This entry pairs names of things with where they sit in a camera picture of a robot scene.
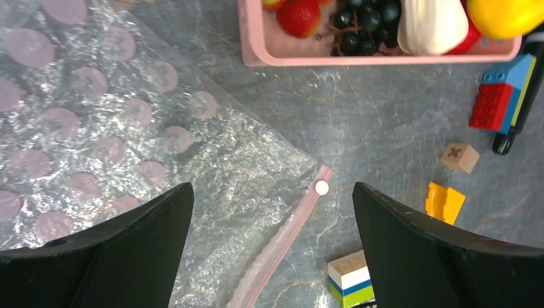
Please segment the yellow lemon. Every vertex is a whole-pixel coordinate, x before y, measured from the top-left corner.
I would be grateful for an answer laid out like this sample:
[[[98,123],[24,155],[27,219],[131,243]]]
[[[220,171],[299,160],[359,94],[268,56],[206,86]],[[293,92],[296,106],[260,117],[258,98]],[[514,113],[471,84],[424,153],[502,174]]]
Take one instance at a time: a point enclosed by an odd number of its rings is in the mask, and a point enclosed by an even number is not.
[[[543,0],[469,0],[466,8],[480,34],[491,39],[513,39],[543,23]]]

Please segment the clear zip top bag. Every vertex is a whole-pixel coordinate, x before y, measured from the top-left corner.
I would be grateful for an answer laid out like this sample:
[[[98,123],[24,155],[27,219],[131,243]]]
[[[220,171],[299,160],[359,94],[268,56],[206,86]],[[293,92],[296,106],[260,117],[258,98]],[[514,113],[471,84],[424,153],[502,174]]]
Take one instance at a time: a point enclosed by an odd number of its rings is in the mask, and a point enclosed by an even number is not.
[[[1,2],[1,249],[194,189],[170,307],[251,307],[331,170],[112,1]]]

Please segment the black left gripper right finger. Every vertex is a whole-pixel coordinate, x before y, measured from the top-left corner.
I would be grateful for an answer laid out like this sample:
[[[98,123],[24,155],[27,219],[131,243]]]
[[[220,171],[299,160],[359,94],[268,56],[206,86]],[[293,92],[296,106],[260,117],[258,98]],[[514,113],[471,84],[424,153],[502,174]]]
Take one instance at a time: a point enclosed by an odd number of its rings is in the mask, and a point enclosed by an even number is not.
[[[357,226],[379,307],[542,307],[543,250],[449,225],[358,182]]]

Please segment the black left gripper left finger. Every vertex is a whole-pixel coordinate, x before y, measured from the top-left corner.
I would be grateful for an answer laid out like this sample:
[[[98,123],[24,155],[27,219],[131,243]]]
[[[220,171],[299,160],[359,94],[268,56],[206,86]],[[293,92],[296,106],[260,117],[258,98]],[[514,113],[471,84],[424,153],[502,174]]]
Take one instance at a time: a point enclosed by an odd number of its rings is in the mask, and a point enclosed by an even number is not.
[[[167,307],[193,205],[184,183],[39,248],[1,252],[1,306]]]

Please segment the red lychee bunch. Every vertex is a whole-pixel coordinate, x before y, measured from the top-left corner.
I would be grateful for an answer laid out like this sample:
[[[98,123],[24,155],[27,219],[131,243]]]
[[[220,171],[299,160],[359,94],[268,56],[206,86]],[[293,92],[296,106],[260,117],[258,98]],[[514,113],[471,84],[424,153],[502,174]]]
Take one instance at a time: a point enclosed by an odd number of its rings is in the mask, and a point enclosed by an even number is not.
[[[292,37],[306,39],[315,35],[321,22],[321,9],[332,0],[263,0],[267,12],[276,14],[280,28]]]

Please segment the green white bok choy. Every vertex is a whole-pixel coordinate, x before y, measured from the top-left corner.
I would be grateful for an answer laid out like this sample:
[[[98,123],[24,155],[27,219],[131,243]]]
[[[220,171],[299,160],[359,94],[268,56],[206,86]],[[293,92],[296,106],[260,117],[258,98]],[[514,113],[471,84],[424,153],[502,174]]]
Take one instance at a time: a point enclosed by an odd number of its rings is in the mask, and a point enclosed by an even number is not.
[[[458,0],[405,0],[401,11],[397,42],[409,55],[443,55],[468,35],[468,18]]]

